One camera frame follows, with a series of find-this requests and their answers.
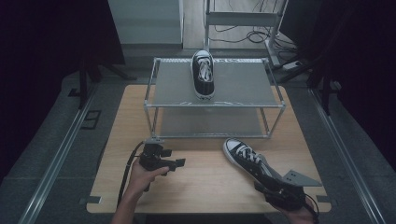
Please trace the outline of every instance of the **table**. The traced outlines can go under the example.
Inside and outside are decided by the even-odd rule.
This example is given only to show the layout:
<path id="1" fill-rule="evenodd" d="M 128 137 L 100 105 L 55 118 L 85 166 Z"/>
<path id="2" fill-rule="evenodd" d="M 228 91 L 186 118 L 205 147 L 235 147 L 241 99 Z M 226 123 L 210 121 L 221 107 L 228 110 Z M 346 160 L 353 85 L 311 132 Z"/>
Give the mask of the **table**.
<path id="1" fill-rule="evenodd" d="M 92 187 L 91 197 L 100 197 L 100 201 L 87 203 L 87 210 L 91 213 L 116 211 L 125 164 L 135 146 L 150 137 L 143 109 L 146 89 L 147 86 L 144 85 L 131 85 L 125 89 Z M 293 169 L 320 181 L 289 98 L 285 90 L 280 89 L 287 108 L 273 137 L 241 140 L 257 153 L 263 154 L 281 175 Z M 253 179 L 228 162 L 222 151 L 224 140 L 225 138 L 166 139 L 164 148 L 173 150 L 172 157 L 168 160 L 185 158 L 186 164 L 175 172 L 169 172 L 167 176 L 158 176 L 149 192 L 144 193 L 139 200 L 136 213 L 275 212 L 265 202 L 262 194 L 254 189 Z M 323 187 L 304 190 L 315 200 L 318 196 L 327 196 Z M 331 204 L 320 202 L 318 207 L 320 212 L 328 212 Z"/>

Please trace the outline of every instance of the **shoe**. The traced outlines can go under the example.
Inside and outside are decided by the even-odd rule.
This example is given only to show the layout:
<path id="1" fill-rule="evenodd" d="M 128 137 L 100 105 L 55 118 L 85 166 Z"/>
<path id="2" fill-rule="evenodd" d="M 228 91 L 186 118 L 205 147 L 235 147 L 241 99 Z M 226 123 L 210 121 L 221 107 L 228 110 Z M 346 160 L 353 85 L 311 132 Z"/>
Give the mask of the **shoe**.
<path id="1" fill-rule="evenodd" d="M 223 150 L 227 159 L 247 171 L 259 182 L 263 176 L 282 179 L 282 176 L 271 168 L 262 154 L 257 154 L 247 144 L 235 138 L 225 140 Z"/>
<path id="2" fill-rule="evenodd" d="M 215 94 L 213 57 L 206 50 L 198 50 L 192 56 L 191 73 L 195 94 L 200 100 L 210 100 Z"/>

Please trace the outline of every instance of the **hand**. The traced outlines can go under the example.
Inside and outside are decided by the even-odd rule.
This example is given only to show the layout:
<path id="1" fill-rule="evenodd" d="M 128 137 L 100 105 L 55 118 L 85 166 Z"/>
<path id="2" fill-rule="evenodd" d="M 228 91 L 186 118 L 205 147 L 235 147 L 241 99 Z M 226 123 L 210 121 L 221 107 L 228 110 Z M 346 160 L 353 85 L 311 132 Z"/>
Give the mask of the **hand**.
<path id="1" fill-rule="evenodd" d="M 137 158 L 132 165 L 131 177 L 129 179 L 129 185 L 125 193 L 138 199 L 142 196 L 143 191 L 149 185 L 150 182 L 155 180 L 157 175 L 163 175 L 169 171 L 169 167 L 162 167 L 154 171 L 147 171 L 139 163 L 140 158 Z"/>
<path id="2" fill-rule="evenodd" d="M 314 205 L 312 204 L 311 200 L 305 197 L 305 202 L 313 208 Z M 282 209 L 280 207 L 272 205 L 275 209 L 279 210 L 285 217 L 288 218 L 290 224 L 313 224 L 314 223 L 314 217 L 312 214 L 304 207 L 302 207 L 300 210 L 296 211 L 287 211 L 285 209 Z"/>

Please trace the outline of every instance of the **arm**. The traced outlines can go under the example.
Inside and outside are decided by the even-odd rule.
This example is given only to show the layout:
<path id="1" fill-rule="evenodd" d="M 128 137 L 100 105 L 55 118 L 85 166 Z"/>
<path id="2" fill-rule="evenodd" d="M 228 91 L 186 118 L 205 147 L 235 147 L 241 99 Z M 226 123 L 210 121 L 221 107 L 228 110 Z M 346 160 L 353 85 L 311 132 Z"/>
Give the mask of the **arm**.
<path id="1" fill-rule="evenodd" d="M 137 201 L 142 196 L 143 191 L 154 181 L 155 176 L 163 175 L 169 171 L 169 167 L 163 167 L 155 171 L 147 171 L 143 168 L 139 159 L 132 165 L 131 177 L 128 188 L 125 190 L 119 207 L 111 221 L 112 224 L 131 224 L 134 219 L 134 210 L 136 209 Z"/>
<path id="2" fill-rule="evenodd" d="M 313 207 L 314 205 L 312 202 L 308 199 L 305 198 L 306 203 Z M 314 223 L 314 218 L 312 217 L 312 214 L 304 207 L 302 207 L 300 210 L 297 211 L 287 211 L 285 209 L 273 206 L 275 209 L 279 210 L 285 217 L 288 219 L 290 224 L 313 224 Z"/>

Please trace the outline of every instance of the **gray floor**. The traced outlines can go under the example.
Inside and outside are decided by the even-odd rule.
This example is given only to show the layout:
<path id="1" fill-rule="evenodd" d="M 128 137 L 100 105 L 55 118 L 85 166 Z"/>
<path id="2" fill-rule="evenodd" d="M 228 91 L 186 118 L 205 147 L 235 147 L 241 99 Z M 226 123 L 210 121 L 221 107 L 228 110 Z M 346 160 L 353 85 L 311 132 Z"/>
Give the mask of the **gray floor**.
<path id="1" fill-rule="evenodd" d="M 177 55 L 188 55 L 180 50 Z M 250 53 L 240 52 L 242 56 Z M 224 56 L 224 52 L 214 56 Z M 108 223 L 111 214 L 90 214 L 85 208 L 89 197 L 101 152 L 106 144 L 120 98 L 125 86 L 147 83 L 150 69 L 125 66 L 124 71 L 138 77 L 137 81 L 125 80 L 102 68 L 103 80 L 93 96 L 91 111 L 100 110 L 101 115 L 93 130 L 78 131 L 54 185 L 40 210 L 35 223 Z M 285 75 L 275 73 L 276 78 Z M 301 75 L 285 83 L 291 104 L 303 130 L 305 140 L 318 167 L 324 187 L 332 202 L 332 211 L 320 215 L 321 223 L 374 223 L 366 212 L 361 195 L 340 159 L 328 129 L 321 119 L 318 107 L 305 86 L 307 75 Z M 37 184 L 48 168 L 54 154 L 78 112 L 79 99 L 68 93 L 78 88 L 78 75 L 64 79 L 63 89 L 35 139 L 23 152 L 0 187 L 0 223 L 17 223 Z M 331 99 L 331 119 L 350 153 L 353 161 L 373 193 L 384 219 L 391 223 L 396 218 L 396 174 L 379 153 L 373 142 L 337 101 Z M 88 121 L 82 127 L 89 127 Z M 215 215 L 215 216 L 141 216 L 147 223 L 263 223 L 268 217 L 273 223 L 287 223 L 280 214 L 264 215 Z"/>

